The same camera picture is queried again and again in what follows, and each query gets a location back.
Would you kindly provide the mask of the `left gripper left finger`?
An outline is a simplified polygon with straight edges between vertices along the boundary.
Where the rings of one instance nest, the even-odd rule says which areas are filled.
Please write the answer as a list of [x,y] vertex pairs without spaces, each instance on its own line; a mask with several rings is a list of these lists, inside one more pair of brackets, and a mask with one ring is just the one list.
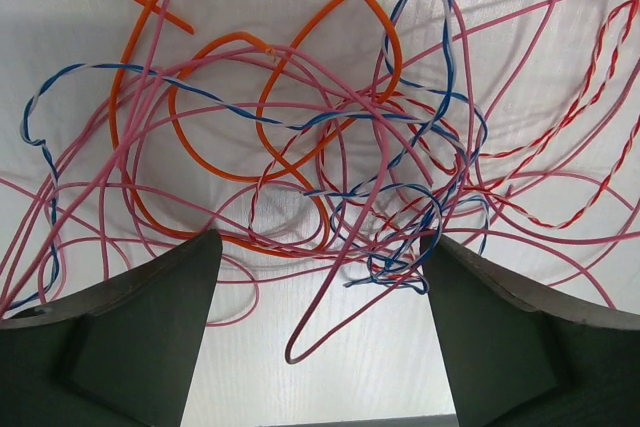
[[3,320],[2,425],[180,425],[221,255],[207,230]]

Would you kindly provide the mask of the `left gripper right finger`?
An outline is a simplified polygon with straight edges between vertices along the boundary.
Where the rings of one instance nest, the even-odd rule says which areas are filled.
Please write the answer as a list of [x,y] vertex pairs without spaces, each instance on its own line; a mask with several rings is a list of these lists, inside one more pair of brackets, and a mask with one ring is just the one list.
[[636,426],[639,317],[573,297],[458,242],[421,241],[461,426]]

